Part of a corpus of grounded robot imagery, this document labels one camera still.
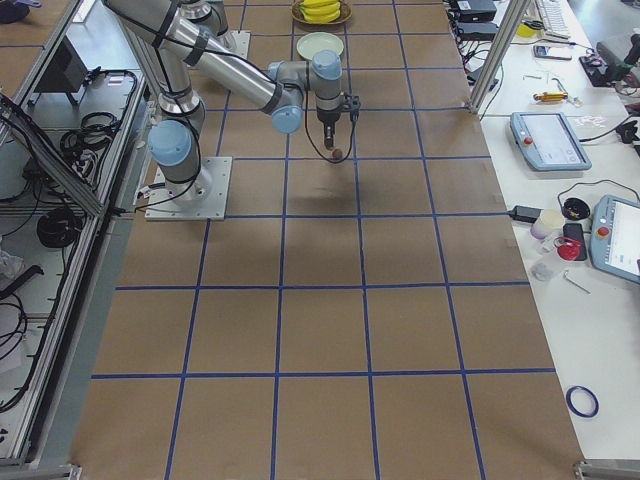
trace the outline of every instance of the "keyboard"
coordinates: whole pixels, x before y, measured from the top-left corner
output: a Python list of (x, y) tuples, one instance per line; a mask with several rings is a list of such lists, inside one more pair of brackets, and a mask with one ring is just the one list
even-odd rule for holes
[(557, 0), (535, 0), (540, 21), (544, 25), (546, 37), (568, 40), (571, 37), (569, 28), (562, 18), (562, 6)]

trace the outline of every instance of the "black phone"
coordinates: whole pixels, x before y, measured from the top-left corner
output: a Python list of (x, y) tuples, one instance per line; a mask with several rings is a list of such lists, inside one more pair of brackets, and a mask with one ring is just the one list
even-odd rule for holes
[(562, 227), (562, 234), (570, 238), (571, 240), (575, 240), (580, 242), (580, 253), (576, 257), (576, 261), (584, 261), (587, 259), (587, 245), (584, 241), (584, 232), (582, 231), (582, 225), (580, 223), (565, 223), (564, 227)]
[(552, 60), (571, 60), (571, 49), (568, 47), (548, 47), (546, 45), (534, 45), (533, 55), (538, 58)]

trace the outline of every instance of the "plastic cup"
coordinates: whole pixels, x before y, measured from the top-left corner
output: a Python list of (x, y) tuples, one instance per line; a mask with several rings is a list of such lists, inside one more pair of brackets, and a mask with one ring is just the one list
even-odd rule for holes
[(552, 233), (558, 232), (564, 225), (564, 217), (556, 210), (543, 210), (531, 225), (531, 235), (538, 240), (544, 240)]

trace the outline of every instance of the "screwdriver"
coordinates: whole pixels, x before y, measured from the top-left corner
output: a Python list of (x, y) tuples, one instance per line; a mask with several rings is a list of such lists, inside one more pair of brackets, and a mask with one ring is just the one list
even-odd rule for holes
[(567, 92), (543, 92), (534, 93), (533, 99), (536, 102), (559, 102), (568, 98)]

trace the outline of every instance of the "blue ring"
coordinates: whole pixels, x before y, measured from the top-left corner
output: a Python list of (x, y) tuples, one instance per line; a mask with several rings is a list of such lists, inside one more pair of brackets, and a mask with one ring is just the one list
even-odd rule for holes
[[(575, 407), (575, 405), (573, 404), (573, 401), (571, 400), (571, 397), (573, 396), (573, 393), (577, 391), (584, 392), (591, 398), (591, 400), (593, 401), (593, 410), (591, 410), (590, 412), (584, 413)], [(565, 399), (567, 400), (567, 405), (569, 406), (569, 410), (571, 410), (573, 413), (575, 413), (579, 417), (593, 418), (600, 411), (600, 403), (598, 402), (598, 398), (596, 397), (596, 394), (593, 393), (591, 390), (589, 390), (587, 387), (583, 387), (581, 385), (576, 385), (575, 387), (571, 387), (569, 390), (567, 390), (567, 395), (565, 396)]]

